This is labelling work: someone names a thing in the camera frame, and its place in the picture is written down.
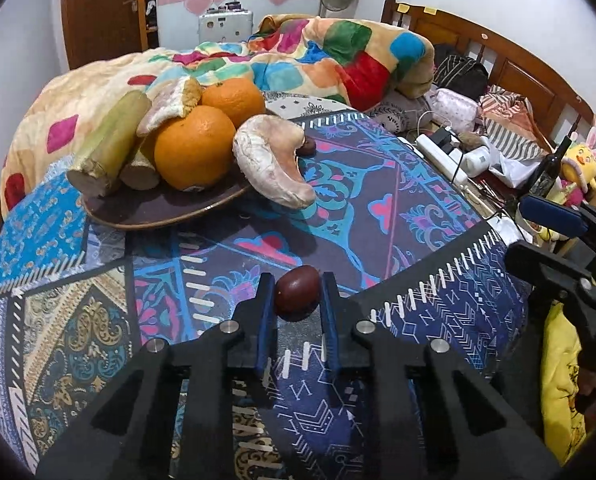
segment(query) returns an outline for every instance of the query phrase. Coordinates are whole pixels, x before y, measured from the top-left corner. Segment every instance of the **plate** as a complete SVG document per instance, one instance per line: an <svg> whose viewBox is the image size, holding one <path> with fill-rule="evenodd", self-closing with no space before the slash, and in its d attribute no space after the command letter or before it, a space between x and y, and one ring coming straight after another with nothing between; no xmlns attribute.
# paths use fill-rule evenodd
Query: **plate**
<svg viewBox="0 0 596 480"><path fill-rule="evenodd" d="M201 192L178 191L164 181L147 191L123 185L105 197L84 200L96 222L124 231L152 229L203 215L246 193L251 184L235 166L218 184Z"/></svg>

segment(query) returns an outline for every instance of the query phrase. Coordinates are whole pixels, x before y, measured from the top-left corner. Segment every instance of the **white cord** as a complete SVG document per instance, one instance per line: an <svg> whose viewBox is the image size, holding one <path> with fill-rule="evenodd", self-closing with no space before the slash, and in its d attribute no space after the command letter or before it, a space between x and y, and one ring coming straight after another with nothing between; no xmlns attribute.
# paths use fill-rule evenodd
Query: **white cord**
<svg viewBox="0 0 596 480"><path fill-rule="evenodd" d="M437 113L437 112L434 112L433 110L427 110L427 111L425 111L425 112L422 112L422 113L420 114L420 117L418 118L418 125L417 125L417 137L419 137L419 136L420 136L420 123L422 122L422 118L423 118L425 115L427 115L427 114L436 114L438 117L441 117L441 118L443 118L445 121L447 121L447 123L449 123L449 129L450 129L450 130L452 130L452 129L453 129L453 123L452 123L452 122L451 122L449 119L447 119L445 116L443 116L443 115L441 115L441 114L439 114L439 113Z"/></svg>

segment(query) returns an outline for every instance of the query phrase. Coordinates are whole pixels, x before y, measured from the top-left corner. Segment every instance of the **yellow stuffed toy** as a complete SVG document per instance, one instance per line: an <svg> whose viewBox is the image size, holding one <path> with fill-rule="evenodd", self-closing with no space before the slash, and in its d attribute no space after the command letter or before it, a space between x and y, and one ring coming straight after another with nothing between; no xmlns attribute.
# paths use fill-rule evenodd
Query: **yellow stuffed toy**
<svg viewBox="0 0 596 480"><path fill-rule="evenodd" d="M577 132L572 133L572 140L577 139ZM587 194L589 187L596 189L596 124L593 125L586 142L571 146L562 159L562 176L569 182L575 182L580 190Z"/></svg>

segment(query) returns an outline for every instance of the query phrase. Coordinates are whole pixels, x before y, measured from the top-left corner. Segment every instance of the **yellow cloth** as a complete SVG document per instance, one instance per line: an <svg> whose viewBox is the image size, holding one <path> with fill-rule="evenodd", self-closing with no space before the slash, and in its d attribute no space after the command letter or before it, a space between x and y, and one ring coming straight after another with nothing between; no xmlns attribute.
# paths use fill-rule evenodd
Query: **yellow cloth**
<svg viewBox="0 0 596 480"><path fill-rule="evenodd" d="M562 303L554 303L544 326L540 400L545 444L561 465L586 437L584 416L575 409L580 349L580 339L564 316Z"/></svg>

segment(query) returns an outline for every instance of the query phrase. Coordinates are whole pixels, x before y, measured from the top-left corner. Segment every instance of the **quilt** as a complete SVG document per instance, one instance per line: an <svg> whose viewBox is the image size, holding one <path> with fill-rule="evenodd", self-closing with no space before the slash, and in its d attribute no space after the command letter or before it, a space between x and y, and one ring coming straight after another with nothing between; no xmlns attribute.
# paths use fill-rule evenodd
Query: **quilt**
<svg viewBox="0 0 596 480"><path fill-rule="evenodd" d="M423 94L433 78L433 46L385 23L289 14L266 17L241 43L203 43L190 52L157 48L90 63L49 82L22 119L2 169L3 218L129 90L153 99L163 83L187 75L203 86L246 77L264 91L367 110L396 84L413 97Z"/></svg>

